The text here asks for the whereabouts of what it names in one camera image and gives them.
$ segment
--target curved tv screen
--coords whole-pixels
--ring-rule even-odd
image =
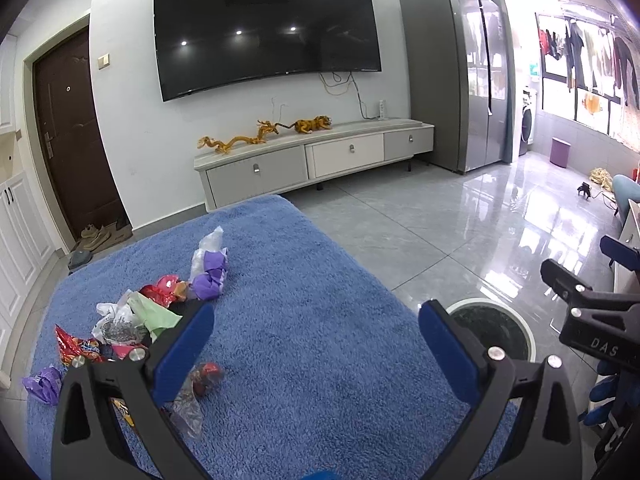
[[[154,0],[162,100],[303,72],[379,72],[371,0]]]

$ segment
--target golden dragon figurine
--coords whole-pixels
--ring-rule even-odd
[[[215,148],[218,153],[229,153],[231,147],[239,141],[246,142],[247,144],[263,144],[267,142],[264,139],[267,134],[278,134],[278,126],[287,129],[295,128],[299,134],[310,134],[314,130],[330,130],[331,119],[323,115],[311,120],[302,119],[289,126],[282,123],[273,124],[271,121],[258,120],[258,135],[256,137],[237,136],[226,143],[221,140],[213,140],[210,137],[202,137],[198,140],[198,149],[209,146],[210,148]]]

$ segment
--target doorway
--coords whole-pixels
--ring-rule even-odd
[[[128,223],[95,115],[88,27],[34,62],[33,98],[47,173],[75,239],[90,224]]]

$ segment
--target double-door refrigerator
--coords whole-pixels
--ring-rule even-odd
[[[430,161],[466,173],[503,158],[507,45],[491,0],[400,0],[411,117],[434,128]]]

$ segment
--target blue rug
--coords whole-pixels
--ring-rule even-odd
[[[199,240],[217,225],[230,269],[199,360],[219,363],[226,378],[200,403],[203,437],[189,443],[196,459],[223,480],[300,479],[321,469],[344,480],[420,478],[468,406],[453,396],[415,314],[277,196],[197,218],[66,278],[32,372],[60,362],[55,323],[88,337],[96,303],[163,274],[186,279]],[[29,462],[43,479],[54,417],[54,408],[29,399]],[[509,410],[481,469],[495,463],[513,420]],[[138,463],[155,471],[131,431],[127,440]]]

